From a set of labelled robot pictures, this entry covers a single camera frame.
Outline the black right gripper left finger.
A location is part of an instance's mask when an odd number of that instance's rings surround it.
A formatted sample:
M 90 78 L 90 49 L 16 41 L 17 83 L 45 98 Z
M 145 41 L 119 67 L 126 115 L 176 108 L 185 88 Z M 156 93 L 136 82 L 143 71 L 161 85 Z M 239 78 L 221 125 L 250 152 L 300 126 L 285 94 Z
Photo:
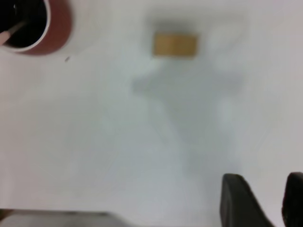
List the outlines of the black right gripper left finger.
M 244 177 L 224 174 L 220 218 L 223 227 L 272 227 Z

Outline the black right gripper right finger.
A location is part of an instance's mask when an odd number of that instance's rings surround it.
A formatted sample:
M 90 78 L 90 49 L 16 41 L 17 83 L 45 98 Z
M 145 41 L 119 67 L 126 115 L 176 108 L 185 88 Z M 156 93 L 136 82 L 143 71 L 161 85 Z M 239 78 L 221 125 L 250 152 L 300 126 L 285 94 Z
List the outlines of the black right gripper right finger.
M 303 174 L 289 174 L 282 206 L 282 218 L 286 227 L 303 226 Z

